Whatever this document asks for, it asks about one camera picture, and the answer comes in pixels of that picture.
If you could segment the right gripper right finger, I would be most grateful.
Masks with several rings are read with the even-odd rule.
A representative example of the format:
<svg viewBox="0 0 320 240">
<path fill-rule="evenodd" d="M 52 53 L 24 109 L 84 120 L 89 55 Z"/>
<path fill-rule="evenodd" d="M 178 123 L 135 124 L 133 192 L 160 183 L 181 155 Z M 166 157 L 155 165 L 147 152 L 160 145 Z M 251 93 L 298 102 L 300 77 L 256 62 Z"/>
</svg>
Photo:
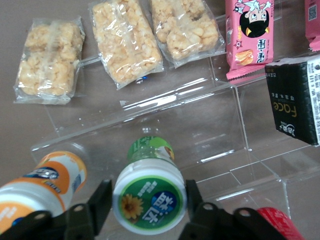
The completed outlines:
<svg viewBox="0 0 320 240">
<path fill-rule="evenodd" d="M 195 180 L 185 181 L 189 222 L 180 240 L 231 240 L 233 217 L 215 203 L 204 202 Z"/>
</svg>

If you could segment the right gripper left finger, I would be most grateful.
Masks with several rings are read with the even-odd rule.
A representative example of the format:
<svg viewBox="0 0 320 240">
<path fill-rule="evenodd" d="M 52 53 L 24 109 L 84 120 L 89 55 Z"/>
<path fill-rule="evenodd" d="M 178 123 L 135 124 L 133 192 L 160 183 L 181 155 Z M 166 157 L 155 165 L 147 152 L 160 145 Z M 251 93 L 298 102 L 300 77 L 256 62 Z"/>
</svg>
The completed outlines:
<svg viewBox="0 0 320 240">
<path fill-rule="evenodd" d="M 112 206 L 112 181 L 105 179 L 86 203 L 73 205 L 66 214 L 65 240 L 94 240 Z"/>
</svg>

